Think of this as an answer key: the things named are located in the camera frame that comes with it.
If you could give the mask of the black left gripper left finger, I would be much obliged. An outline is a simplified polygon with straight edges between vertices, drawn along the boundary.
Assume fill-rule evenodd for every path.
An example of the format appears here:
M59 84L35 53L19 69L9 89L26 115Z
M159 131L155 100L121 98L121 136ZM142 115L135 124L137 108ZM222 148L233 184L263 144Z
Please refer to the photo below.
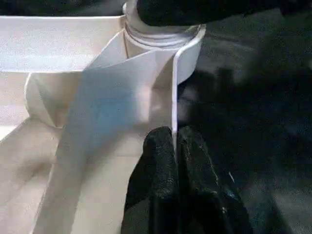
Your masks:
M180 208L171 130L153 129L144 139L142 149L128 182L122 232L176 234Z

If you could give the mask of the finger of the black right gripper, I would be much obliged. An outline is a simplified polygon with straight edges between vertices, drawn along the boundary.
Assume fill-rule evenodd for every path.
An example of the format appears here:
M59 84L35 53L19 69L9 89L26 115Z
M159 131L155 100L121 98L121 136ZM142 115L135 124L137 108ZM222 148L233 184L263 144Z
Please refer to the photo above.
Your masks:
M186 26L281 9L286 3L286 0L139 0L136 10L149 26Z

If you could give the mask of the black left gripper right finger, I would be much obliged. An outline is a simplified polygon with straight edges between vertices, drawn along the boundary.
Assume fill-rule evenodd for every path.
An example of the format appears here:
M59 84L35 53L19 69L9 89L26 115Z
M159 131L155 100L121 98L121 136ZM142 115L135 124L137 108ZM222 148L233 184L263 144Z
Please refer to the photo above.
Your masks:
M182 229L185 234L251 234L248 212L233 180L214 164L201 134L177 134Z

